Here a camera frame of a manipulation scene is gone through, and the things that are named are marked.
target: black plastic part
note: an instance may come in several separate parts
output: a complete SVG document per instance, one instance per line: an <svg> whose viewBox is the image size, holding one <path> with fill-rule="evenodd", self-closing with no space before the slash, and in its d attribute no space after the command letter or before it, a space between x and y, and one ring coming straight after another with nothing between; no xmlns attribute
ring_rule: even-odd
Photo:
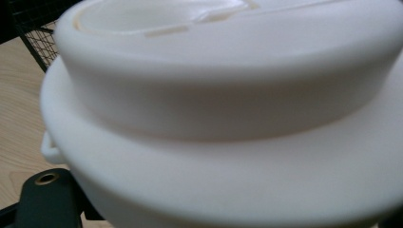
<svg viewBox="0 0 403 228"><path fill-rule="evenodd" d="M0 217L6 227L15 228L80 228L80 215L91 220L104 220L66 169L50 169L29 178L23 185L20 202L8 207Z"/></svg>
<svg viewBox="0 0 403 228"><path fill-rule="evenodd" d="M6 227L14 223L15 213L17 212L18 203L8 206L0 210L0 227Z"/></svg>
<svg viewBox="0 0 403 228"><path fill-rule="evenodd" d="M379 228L403 228L403 207L392 214L389 218L381 221Z"/></svg>

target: wooden table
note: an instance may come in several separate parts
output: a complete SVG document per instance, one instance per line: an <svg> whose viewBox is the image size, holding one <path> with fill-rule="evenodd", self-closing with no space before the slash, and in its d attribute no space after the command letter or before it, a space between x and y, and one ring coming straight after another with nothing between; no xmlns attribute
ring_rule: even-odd
<svg viewBox="0 0 403 228"><path fill-rule="evenodd" d="M22 184L41 171L65 167L45 161L40 145L45 131L39 110L44 72L23 42L0 45L0 209L19 200ZM111 227L83 221L84 227Z"/></svg>

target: white plastic lid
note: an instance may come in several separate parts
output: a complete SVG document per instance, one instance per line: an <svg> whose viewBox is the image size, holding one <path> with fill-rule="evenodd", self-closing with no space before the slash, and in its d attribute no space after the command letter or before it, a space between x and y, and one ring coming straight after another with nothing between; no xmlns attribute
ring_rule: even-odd
<svg viewBox="0 0 403 228"><path fill-rule="evenodd" d="M400 1L141 2L69 10L42 92L50 137L113 224L338 227L403 200ZM116 13L168 2L187 7ZM226 16L184 16L198 6Z"/></svg>

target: white bowl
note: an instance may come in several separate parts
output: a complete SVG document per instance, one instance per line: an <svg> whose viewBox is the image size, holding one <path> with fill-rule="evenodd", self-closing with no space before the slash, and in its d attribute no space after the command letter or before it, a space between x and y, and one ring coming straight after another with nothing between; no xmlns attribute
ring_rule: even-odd
<svg viewBox="0 0 403 228"><path fill-rule="evenodd" d="M41 95L44 154L114 226L369 227L403 202L400 1L116 2L60 19Z"/></svg>

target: black wire rack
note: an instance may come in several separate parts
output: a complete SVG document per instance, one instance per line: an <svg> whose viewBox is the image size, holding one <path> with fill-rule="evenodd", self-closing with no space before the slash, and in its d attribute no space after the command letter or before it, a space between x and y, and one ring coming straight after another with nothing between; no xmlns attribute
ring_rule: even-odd
<svg viewBox="0 0 403 228"><path fill-rule="evenodd" d="M57 19L80 0L9 0L17 34L39 67L47 71L58 52L53 40Z"/></svg>

